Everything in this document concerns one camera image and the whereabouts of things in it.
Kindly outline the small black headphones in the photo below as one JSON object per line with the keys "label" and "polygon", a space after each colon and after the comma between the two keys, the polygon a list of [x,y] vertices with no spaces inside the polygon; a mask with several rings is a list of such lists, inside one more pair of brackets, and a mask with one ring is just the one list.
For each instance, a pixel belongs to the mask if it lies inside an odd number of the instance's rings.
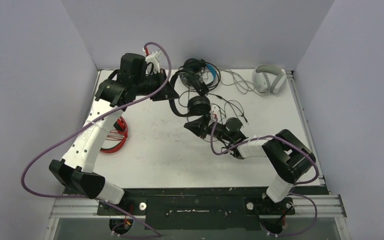
{"label": "small black headphones", "polygon": [[178,117],[189,118],[193,116],[204,116],[208,114],[211,110],[211,102],[207,97],[209,93],[209,88],[204,83],[204,81],[199,77],[199,75],[189,69],[180,69],[175,72],[171,77],[169,83],[172,87],[175,86],[176,81],[179,76],[185,76],[191,86],[198,93],[197,96],[194,96],[188,100],[187,103],[187,113],[180,113],[176,107],[175,101],[170,99],[169,106],[171,111]]}

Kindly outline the red black headphones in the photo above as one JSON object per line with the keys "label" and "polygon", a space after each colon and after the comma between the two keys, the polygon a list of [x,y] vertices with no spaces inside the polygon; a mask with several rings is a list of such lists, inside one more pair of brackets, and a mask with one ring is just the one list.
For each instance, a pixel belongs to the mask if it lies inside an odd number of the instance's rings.
{"label": "red black headphones", "polygon": [[118,152],[126,143],[129,137],[129,128],[126,120],[121,116],[117,121],[113,124],[114,129],[109,132],[109,135],[106,137],[106,141],[116,141],[117,144],[105,148],[101,147],[100,152],[104,154],[114,154]]}

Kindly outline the white grey headphones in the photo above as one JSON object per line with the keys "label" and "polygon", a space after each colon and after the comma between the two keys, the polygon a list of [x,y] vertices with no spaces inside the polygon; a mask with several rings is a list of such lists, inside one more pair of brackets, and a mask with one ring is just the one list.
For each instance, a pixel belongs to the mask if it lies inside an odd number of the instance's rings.
{"label": "white grey headphones", "polygon": [[252,73],[252,83],[259,93],[278,94],[287,79],[283,69],[271,64],[258,65]]}

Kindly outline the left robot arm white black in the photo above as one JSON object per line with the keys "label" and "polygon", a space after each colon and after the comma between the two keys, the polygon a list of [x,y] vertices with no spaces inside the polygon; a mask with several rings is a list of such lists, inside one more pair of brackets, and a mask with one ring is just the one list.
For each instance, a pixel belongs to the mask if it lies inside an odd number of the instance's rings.
{"label": "left robot arm white black", "polygon": [[60,160],[49,164],[50,172],[63,186],[89,199],[109,202],[110,209],[117,215],[125,214],[130,202],[123,197],[125,191],[121,187],[94,172],[96,159],[114,124],[138,96],[153,101],[175,96],[166,71],[160,68],[162,56],[162,50],[145,56],[124,54],[119,69],[99,84],[84,131],[76,135]]}

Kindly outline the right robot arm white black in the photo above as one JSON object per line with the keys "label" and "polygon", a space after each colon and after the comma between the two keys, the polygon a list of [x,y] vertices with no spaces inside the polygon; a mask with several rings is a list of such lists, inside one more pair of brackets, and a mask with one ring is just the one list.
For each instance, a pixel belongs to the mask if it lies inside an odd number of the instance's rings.
{"label": "right robot arm white black", "polygon": [[221,156],[230,153],[236,159],[268,158],[276,176],[263,199],[264,210],[275,214],[296,185],[309,184],[318,179],[320,171],[316,158],[291,131],[283,129],[276,135],[246,137],[241,132],[242,122],[229,118],[224,124],[217,116],[202,116],[184,124],[197,137],[209,137],[211,150]]}

